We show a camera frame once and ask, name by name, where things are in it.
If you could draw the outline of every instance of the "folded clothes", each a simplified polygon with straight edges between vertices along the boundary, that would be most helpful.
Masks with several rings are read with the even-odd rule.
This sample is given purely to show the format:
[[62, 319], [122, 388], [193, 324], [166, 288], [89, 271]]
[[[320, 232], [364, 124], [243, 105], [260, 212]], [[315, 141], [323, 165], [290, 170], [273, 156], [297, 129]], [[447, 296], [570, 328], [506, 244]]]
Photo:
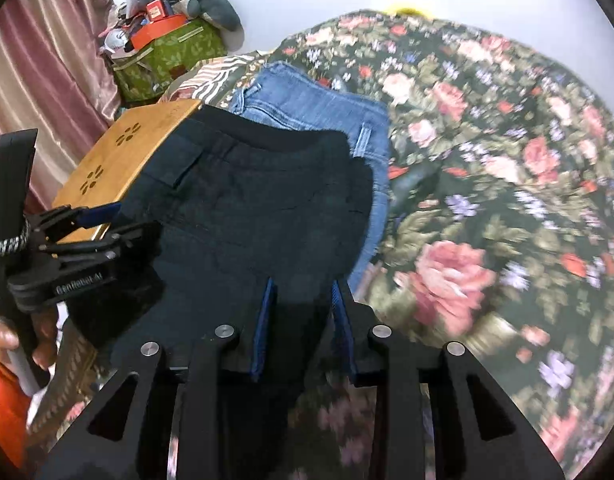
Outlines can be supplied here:
[[372, 212], [363, 249], [348, 283], [352, 291], [383, 237], [388, 209], [389, 117], [384, 104], [325, 88], [285, 62], [265, 67], [238, 91], [229, 111], [286, 130], [344, 132], [350, 154], [367, 161], [373, 173]]
[[203, 107], [165, 139], [122, 201], [125, 221], [163, 225], [153, 269], [164, 291], [115, 342], [112, 364], [153, 340], [171, 367], [186, 366], [194, 338], [240, 325], [269, 277], [283, 305], [277, 321], [315, 303], [353, 268], [371, 204], [371, 170], [349, 156], [343, 133], [287, 136]]

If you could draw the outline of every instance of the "belt loop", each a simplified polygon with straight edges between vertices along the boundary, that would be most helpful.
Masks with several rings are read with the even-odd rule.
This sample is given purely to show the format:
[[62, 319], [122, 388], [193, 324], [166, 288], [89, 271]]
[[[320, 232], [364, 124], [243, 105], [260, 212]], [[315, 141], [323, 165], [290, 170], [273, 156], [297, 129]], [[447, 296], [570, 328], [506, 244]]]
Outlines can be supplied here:
[[256, 79], [254, 79], [254, 81], [251, 83], [250, 86], [248, 86], [247, 88], [242, 89], [242, 96], [244, 98], [251, 97], [256, 92], [258, 92], [258, 90], [260, 90], [261, 88], [263, 88], [263, 87], [260, 84], [260, 82], [258, 82], [258, 78], [256, 78]]
[[356, 147], [354, 148], [353, 156], [365, 156], [365, 150], [369, 143], [369, 137], [372, 135], [372, 126], [365, 122], [360, 127], [360, 135], [356, 141]]
[[242, 115], [242, 112], [245, 110], [245, 97], [243, 95], [244, 88], [239, 89], [235, 94], [233, 99], [231, 100], [231, 104], [229, 105], [229, 111], [232, 114]]

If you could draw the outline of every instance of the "bed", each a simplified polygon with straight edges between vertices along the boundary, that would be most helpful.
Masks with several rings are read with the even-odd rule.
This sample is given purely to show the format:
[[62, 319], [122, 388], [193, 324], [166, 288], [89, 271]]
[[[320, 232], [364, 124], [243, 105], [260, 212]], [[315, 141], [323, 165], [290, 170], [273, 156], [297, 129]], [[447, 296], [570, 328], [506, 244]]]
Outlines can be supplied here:
[[[279, 60], [389, 108], [389, 219], [357, 300], [412, 340], [467, 345], [576, 477], [614, 425], [612, 114], [530, 46], [375, 10], [271, 53], [206, 60], [161, 101], [228, 108]], [[79, 388], [82, 409], [91, 391]], [[374, 403], [372, 388], [335, 374], [307, 391], [274, 478], [364, 478]], [[71, 415], [44, 428], [54, 438]], [[431, 433], [428, 443], [434, 478]]]

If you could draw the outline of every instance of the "pink curtain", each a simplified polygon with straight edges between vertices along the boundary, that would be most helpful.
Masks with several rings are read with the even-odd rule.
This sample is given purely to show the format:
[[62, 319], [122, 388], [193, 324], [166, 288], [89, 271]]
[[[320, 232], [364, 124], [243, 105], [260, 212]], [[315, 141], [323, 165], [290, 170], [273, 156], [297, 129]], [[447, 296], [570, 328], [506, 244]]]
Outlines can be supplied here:
[[0, 135], [38, 128], [29, 210], [50, 207], [119, 106], [96, 44], [111, 5], [7, 0], [0, 9]]

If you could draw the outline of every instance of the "green storage box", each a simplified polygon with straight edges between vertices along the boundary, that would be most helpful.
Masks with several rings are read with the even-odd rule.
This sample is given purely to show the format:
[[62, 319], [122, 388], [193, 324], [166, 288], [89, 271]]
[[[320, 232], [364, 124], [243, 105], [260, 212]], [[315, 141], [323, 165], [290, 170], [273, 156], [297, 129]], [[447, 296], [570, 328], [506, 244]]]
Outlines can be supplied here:
[[132, 57], [112, 60], [125, 102], [154, 100], [201, 59], [226, 54], [216, 28], [196, 19], [146, 44]]

